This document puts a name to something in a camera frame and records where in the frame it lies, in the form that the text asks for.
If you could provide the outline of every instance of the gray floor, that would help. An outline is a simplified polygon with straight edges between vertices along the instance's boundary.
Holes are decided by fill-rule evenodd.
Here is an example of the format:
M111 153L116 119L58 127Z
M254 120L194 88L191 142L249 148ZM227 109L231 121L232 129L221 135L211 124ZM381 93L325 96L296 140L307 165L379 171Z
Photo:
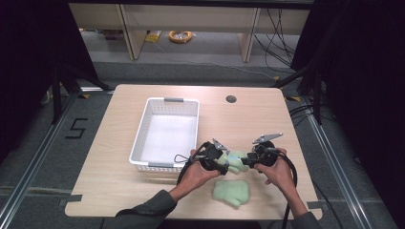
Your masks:
M284 78L288 75L266 67L265 54L257 42L253 45L249 63L243 63L236 34L196 32L189 43L179 45L169 42L167 32L164 32L157 46L145 43L137 61L128 59L123 40L106 41L102 34L91 31L82 34L100 79L112 86L135 83L268 87L274 82L275 76ZM298 38L286 36L291 47L296 45ZM266 37L260 35L259 39L265 41ZM276 48L274 50L280 55L284 54ZM286 67L270 58L267 63L273 68ZM277 70L290 72L289 69ZM285 96L297 95L295 89L298 84L299 80L296 80L285 86L283 89ZM91 94L88 98L78 98L75 101L9 228L103 227L104 219L67 217L64 214L63 200L75 186L111 96L111 94ZM287 104L290 110L302 105L297 101L288 101ZM20 147L11 152L0 165L1 204L6 202L12 188L24 175L25 169L51 127L52 112L52 104L46 104L38 111ZM299 116L301 114L303 113L295 115L292 120L297 125L296 133L310 175L330 200L344 228L357 228L325 153L309 124L309 119ZM323 107L322 116L323 128L330 144L344 166L352 188L359 196L373 228L396 228L361 164L352 159L355 152L348 144L339 124L333 120L333 113L327 107ZM87 118L87 121L77 122L76 125L86 130L80 139L67 139L66 136L77 135L77 132L70 130L76 118ZM325 203L321 194L319 192L317 194L320 201ZM330 208L325 207L323 214L320 219L323 228L339 228ZM271 222L262 221L261 224L263 228L267 228ZM279 221L271 226L271 228L279 227L281 227Z

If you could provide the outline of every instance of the white plastic basket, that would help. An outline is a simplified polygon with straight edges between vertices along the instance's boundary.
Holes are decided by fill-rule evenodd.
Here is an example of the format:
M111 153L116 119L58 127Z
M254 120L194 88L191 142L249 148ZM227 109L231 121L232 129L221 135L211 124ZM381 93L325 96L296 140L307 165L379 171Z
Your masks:
M200 102L151 97L146 101L129 161L142 172L178 173L197 145Z

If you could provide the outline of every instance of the green cloth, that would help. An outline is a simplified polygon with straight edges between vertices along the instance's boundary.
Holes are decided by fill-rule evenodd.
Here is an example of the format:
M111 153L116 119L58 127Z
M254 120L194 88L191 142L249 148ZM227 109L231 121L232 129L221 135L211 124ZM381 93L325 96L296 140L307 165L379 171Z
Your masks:
M217 180L213 196L214 199L239 207L249 201L249 185L244 180Z
M239 174L241 171L245 172L249 169L249 166L244 165L240 160L241 157L246 157L245 152L231 151L229 154L223 154L218 160L219 164L229 164L228 170L234 174Z

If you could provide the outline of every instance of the metal frame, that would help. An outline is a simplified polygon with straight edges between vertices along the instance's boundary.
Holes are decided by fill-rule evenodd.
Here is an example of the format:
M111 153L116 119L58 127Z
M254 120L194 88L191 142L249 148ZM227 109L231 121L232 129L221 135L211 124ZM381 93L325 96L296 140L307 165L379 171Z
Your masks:
M302 101L304 105L310 105L307 97L303 96ZM357 193L354 191L349 178L346 176L346 172L343 169L338 156L330 145L322 125L318 124L313 115L309 116L309 123L312 126L322 150L324 151L325 157L327 158L334 177L336 178L337 184L342 191L343 197L349 205L349 209L352 212L354 221L356 222L358 228L373 228L370 219L364 210L363 204L358 198Z
M2 206L0 211L0 228L8 228L12 218L17 212L19 206L21 205L24 196L27 194L28 189L30 188L36 174L41 168L42 163L44 162L57 133L59 132L60 127L65 121L68 111L75 103L77 94L70 94L63 106L62 113L60 118L52 124L50 130L47 132L44 140L39 146L36 154L32 158L30 165L25 171L24 175L18 181L17 185L14 187L11 195L9 196L6 203Z

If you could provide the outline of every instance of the wooden tabletop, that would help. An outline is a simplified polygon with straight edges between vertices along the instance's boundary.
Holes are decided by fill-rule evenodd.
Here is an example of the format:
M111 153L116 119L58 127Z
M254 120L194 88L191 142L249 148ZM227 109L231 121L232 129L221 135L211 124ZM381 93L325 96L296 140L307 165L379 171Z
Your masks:
M233 95L237 101L229 103ZM231 151L250 152L252 141L264 134L283 133L272 140L287 149L298 173L302 200L318 201L312 186L297 135L283 95L278 89L119 85L101 121L93 145L72 195L81 201L69 202L65 212L71 217L113 217L119 210L132 208L161 189L171 190L176 177L148 175L129 163L145 102L149 97L181 97L200 101L197 147L212 138ZM265 186L266 176L256 170L216 179L242 179L249 184L250 200L238 209L212 198L214 180L183 198L168 216L171 219L282 219L287 201L273 185ZM311 209L317 219L321 209Z

